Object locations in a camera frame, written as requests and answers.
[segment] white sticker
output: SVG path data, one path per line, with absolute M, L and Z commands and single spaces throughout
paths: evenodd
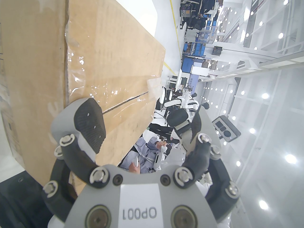
M 158 184 L 121 185 L 118 228 L 164 228 Z

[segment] metal screw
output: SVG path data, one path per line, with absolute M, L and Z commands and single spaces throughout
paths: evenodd
M 187 183 L 190 179 L 188 172 L 186 171 L 181 171 L 178 174 L 179 179 L 183 182 L 183 183 Z
M 95 182 L 100 182 L 103 179 L 104 175 L 105 175 L 105 173 L 103 170 L 95 171 L 93 173 L 93 179 Z
M 201 143 L 211 143 L 211 138 L 205 133 L 198 134 L 197 138 Z
M 96 167 L 90 174 L 90 183 L 93 184 L 94 182 L 102 182 L 107 183 L 109 179 L 109 172 L 103 166 Z
M 74 134 L 66 135 L 66 136 L 60 138 L 59 144 L 61 146 L 67 146 L 67 145 L 71 144 L 74 140 L 75 140 L 75 135 Z
M 44 192 L 46 194 L 50 194 L 53 193 L 55 191 L 55 187 L 53 184 L 48 184 L 45 188 L 44 188 Z
M 50 198 L 55 195 L 58 190 L 58 183 L 55 180 L 51 180 L 47 182 L 47 184 L 42 188 L 45 194 L 47 194 L 47 198 Z
M 194 212 L 187 206 L 177 206 L 171 214 L 173 228 L 196 228 L 197 218 Z
M 168 175 L 164 174 L 161 176 L 161 184 L 163 186 L 168 186 L 171 183 L 171 179 Z
M 239 192 L 239 189 L 234 185 L 229 185 L 228 191 L 231 193 L 231 195 L 236 196 Z
M 62 154 L 62 149 L 61 146 L 57 146 L 56 149 L 54 150 L 54 155 L 57 159 L 63 160 L 63 154 Z
M 233 182 L 233 181 L 230 181 L 230 184 L 229 186 L 225 189 L 227 195 L 233 199 L 236 199 L 239 197 L 240 195 L 240 192 L 239 192 L 239 189 L 237 187 L 237 185 Z
M 211 147 L 211 152 L 213 152 L 213 155 L 219 154 L 219 148 L 217 146 Z
M 186 167 L 179 167 L 174 173 L 175 183 L 178 186 L 184 187 L 185 183 L 193 179 L 192 173 Z
M 104 205 L 93 207 L 87 214 L 85 226 L 87 228 L 108 228 L 111 225 L 111 213 Z
M 123 176 L 122 175 L 117 174 L 117 175 L 114 176 L 114 178 L 113 178 L 113 185 L 119 186 L 119 185 L 122 184 L 122 182 L 123 182 Z

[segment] yellow floor line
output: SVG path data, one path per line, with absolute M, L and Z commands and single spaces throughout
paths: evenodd
M 175 32 L 176 32 L 176 38 L 177 38 L 177 44 L 178 44 L 178 50 L 179 50 L 179 56 L 181 58 L 181 49 L 179 47 L 179 41 L 178 41 L 178 34 L 177 34 L 177 28 L 176 28 L 176 22 L 175 22 L 175 17 L 174 17 L 174 11 L 173 11 L 173 5 L 172 5 L 172 0 L 170 0 L 170 4 L 171 4 L 171 10 L 172 10 L 172 16 L 173 16 L 173 20 L 174 20 L 174 26 L 175 26 Z M 173 70 L 168 66 L 168 64 L 166 64 L 164 62 L 164 65 L 176 76 L 176 74 L 173 72 Z
M 168 68 L 168 70 L 170 70 L 170 71 L 173 73 L 173 75 L 176 76 L 175 72 L 169 67 L 168 64 L 166 64 L 166 63 L 164 62 L 164 65 Z

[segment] hand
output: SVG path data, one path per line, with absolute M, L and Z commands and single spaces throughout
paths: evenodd
M 138 163 L 138 167 L 136 167 L 135 164 L 132 162 L 129 166 L 129 172 L 140 174 L 140 164 Z
M 166 146 L 166 141 L 162 140 L 160 142 L 156 142 L 156 148 L 160 149 L 162 146 Z

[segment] lanyard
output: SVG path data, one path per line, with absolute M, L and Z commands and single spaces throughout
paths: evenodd
M 154 164 L 155 159 L 152 159 L 152 158 L 149 158 L 149 157 L 144 156 L 144 155 L 141 153 L 141 151 L 139 151 L 139 149 L 136 149 L 136 150 L 137 150 L 137 152 L 139 153 L 139 155 L 140 155 L 143 159 L 148 160 L 149 162 L 151 162 L 152 164 Z

